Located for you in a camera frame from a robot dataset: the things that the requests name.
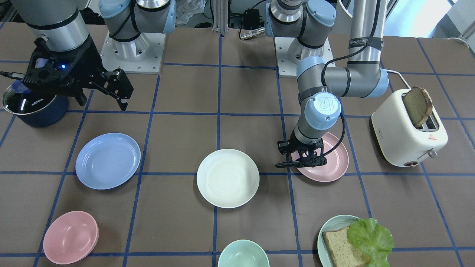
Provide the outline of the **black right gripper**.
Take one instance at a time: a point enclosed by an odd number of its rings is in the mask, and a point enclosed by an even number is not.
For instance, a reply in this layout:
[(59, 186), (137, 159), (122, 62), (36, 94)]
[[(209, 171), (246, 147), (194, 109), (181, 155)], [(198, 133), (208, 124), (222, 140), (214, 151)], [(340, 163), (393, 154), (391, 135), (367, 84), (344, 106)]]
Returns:
[(84, 88), (99, 90), (114, 98), (126, 111), (134, 88), (121, 68), (107, 71), (90, 35), (75, 49), (52, 51), (45, 37), (35, 40), (27, 71), (21, 79), (30, 90), (55, 96), (73, 97), (81, 106), (87, 99)]

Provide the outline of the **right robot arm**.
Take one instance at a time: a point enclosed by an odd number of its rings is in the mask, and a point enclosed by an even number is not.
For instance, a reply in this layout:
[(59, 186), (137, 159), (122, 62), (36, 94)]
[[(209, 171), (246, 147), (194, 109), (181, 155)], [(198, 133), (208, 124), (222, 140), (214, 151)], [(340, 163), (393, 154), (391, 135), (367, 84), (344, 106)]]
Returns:
[[(125, 111), (134, 88), (122, 68), (108, 71), (80, 10), (72, 0), (13, 0), (24, 22), (36, 34), (25, 74), (8, 74), (36, 93), (69, 96), (84, 106), (84, 88), (114, 98)], [(145, 33), (172, 33), (174, 0), (100, 0), (99, 10), (119, 59), (136, 61), (151, 55)]]

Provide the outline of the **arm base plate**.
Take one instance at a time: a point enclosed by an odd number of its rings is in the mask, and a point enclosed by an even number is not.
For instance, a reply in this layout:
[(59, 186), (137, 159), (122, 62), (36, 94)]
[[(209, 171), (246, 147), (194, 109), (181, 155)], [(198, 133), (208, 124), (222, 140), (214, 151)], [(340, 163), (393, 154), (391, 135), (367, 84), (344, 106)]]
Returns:
[(121, 68), (127, 74), (160, 74), (165, 39), (161, 33), (141, 33), (130, 42), (105, 38), (100, 52), (107, 70)]
[[(290, 46), (295, 38), (291, 37), (275, 37), (275, 56), (278, 63), (278, 72), (280, 78), (296, 78), (297, 65), (301, 57), (296, 52), (290, 52)], [(334, 58), (331, 51), (329, 39), (325, 40), (324, 45), (316, 50), (317, 56), (321, 56), (325, 62)]]

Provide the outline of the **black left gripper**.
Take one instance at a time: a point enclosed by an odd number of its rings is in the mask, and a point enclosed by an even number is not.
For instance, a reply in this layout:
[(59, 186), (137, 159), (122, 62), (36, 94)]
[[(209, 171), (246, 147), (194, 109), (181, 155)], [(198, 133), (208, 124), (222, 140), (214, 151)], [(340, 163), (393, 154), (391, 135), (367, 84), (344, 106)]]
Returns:
[(324, 166), (327, 159), (324, 154), (324, 142), (322, 138), (312, 141), (310, 144), (304, 144), (292, 133), (288, 141), (278, 141), (278, 151), (286, 156), (297, 152), (298, 157), (290, 162), (280, 162), (275, 164), (276, 168), (304, 168)]

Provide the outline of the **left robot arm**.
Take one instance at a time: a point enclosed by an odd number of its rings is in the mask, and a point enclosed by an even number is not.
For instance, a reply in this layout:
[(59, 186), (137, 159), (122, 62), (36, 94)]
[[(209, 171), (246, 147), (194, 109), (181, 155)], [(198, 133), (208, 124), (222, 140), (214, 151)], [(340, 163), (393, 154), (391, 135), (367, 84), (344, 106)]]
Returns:
[(387, 89), (388, 74), (380, 67), (387, 1), (355, 2), (345, 67), (331, 67), (331, 61), (319, 55), (337, 16), (329, 2), (272, 0), (266, 8), (267, 36), (294, 37), (298, 47), (311, 50), (300, 56), (296, 69), (301, 115), (290, 138), (278, 142), (280, 154), (299, 156), (275, 166), (325, 165), (322, 138), (338, 118), (343, 119), (339, 98), (377, 98)]

